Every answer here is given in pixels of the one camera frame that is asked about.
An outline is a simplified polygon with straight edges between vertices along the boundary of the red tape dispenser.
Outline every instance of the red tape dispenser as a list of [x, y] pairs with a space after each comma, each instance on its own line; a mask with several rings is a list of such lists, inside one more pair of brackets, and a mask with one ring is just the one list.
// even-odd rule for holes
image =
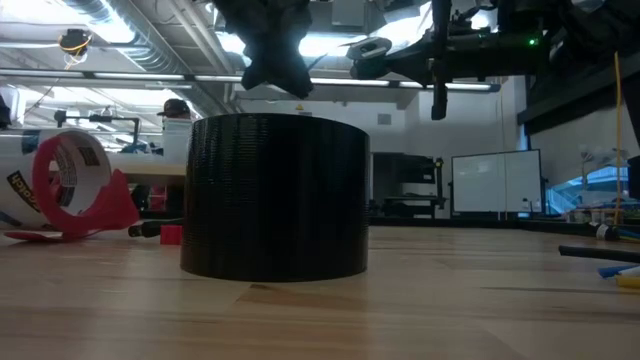
[[[13, 174], [8, 177], [9, 184], [18, 189], [14, 191], [16, 206], [0, 206], [0, 213], [15, 220], [18, 228], [53, 230], [62, 235], [14, 231], [5, 236], [28, 241], [75, 241], [104, 230], [125, 229], [139, 220], [124, 174], [119, 170], [111, 174], [106, 153], [94, 137], [78, 130], [40, 133], [37, 137], [36, 149], [23, 152], [22, 161], [15, 162], [16, 171], [5, 169], [8, 166], [0, 168], [0, 174]], [[54, 161], [58, 173], [52, 181], [50, 164]]]

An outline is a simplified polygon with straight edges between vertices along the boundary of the whiteboard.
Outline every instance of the whiteboard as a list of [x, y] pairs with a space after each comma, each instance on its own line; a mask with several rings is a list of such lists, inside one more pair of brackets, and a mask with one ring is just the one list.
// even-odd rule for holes
[[452, 169], [455, 212], [542, 211], [538, 150], [454, 157]]

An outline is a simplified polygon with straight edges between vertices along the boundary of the wooden table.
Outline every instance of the wooden table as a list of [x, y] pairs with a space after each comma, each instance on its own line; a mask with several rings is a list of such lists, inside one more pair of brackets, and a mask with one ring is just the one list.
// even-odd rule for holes
[[150, 241], [0, 240], [0, 359], [640, 357], [640, 292], [598, 277], [613, 262], [557, 254], [595, 241], [436, 228], [370, 237], [367, 273], [297, 284], [190, 275], [177, 247]]

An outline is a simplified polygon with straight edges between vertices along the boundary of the black 3d printed cylinder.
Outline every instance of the black 3d printed cylinder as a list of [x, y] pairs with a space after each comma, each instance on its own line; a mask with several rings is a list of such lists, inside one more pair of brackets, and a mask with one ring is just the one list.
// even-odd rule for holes
[[309, 281], [367, 266], [369, 136], [332, 120], [234, 114], [193, 126], [182, 269]]

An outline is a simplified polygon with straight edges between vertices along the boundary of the red cap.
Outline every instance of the red cap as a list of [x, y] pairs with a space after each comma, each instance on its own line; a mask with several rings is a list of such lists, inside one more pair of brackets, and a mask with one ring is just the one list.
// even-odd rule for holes
[[182, 226], [162, 225], [162, 227], [160, 227], [160, 244], [161, 245], [182, 244]]

